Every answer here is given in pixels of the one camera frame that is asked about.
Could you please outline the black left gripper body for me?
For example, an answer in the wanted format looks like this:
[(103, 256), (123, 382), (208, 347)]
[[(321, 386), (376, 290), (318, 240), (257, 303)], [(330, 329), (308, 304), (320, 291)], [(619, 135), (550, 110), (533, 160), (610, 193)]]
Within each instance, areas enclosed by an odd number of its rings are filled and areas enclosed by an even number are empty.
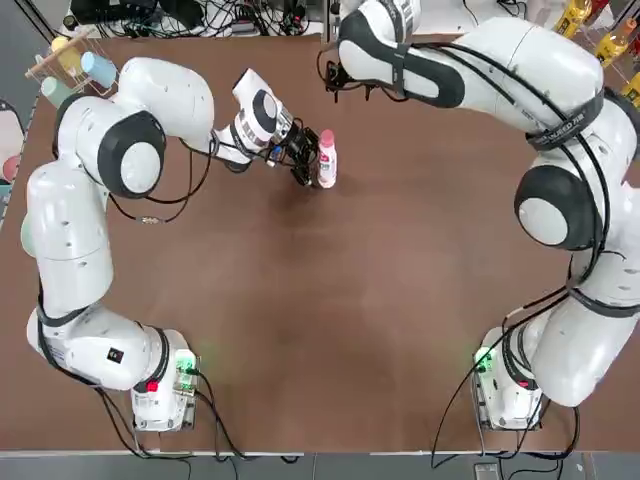
[(314, 132), (293, 124), (281, 146), (296, 165), (309, 166), (314, 155)]

